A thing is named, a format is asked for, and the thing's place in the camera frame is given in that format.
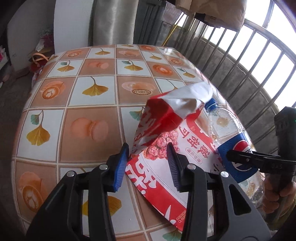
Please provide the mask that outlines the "person's right hand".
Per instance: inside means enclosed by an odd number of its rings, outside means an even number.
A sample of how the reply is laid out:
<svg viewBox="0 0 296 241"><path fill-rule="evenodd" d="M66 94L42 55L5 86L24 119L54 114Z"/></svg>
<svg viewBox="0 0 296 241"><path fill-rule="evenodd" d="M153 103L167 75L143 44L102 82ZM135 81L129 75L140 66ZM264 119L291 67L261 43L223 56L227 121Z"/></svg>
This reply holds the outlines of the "person's right hand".
<svg viewBox="0 0 296 241"><path fill-rule="evenodd" d="M291 181L279 194L277 194L273 190L273 186L271 185L269 175L265 177L265 180L263 182L263 199L262 199L262 205L263 210L266 214L271 214L275 212L279 206L279 199L282 197L286 197L286 203L284 205L284 208L280 214L280 216L285 215L290 208L295 203L295 182Z"/></svg>

